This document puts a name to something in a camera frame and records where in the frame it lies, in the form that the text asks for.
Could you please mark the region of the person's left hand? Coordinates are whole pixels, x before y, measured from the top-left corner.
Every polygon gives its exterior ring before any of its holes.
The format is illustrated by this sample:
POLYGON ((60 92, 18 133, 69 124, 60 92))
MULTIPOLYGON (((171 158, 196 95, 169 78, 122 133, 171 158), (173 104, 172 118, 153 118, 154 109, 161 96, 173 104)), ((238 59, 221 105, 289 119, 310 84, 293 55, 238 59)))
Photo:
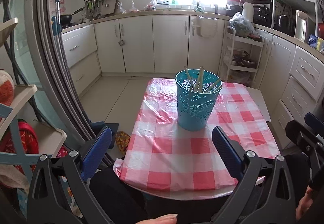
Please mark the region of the person's left hand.
POLYGON ((176 224, 177 214, 168 214, 155 219, 143 220, 136 224, 176 224))

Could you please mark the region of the person's right hand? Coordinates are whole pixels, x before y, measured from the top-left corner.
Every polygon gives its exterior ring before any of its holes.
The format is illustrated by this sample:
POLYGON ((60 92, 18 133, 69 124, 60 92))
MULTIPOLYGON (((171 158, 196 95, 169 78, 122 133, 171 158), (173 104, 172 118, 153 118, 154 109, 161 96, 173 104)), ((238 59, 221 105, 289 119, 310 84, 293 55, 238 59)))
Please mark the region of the person's right hand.
POLYGON ((310 206, 312 206, 313 204, 312 193, 313 190, 308 186, 304 197, 300 199, 298 207, 296 208, 295 211, 295 217, 297 221, 300 220, 308 211, 310 206))

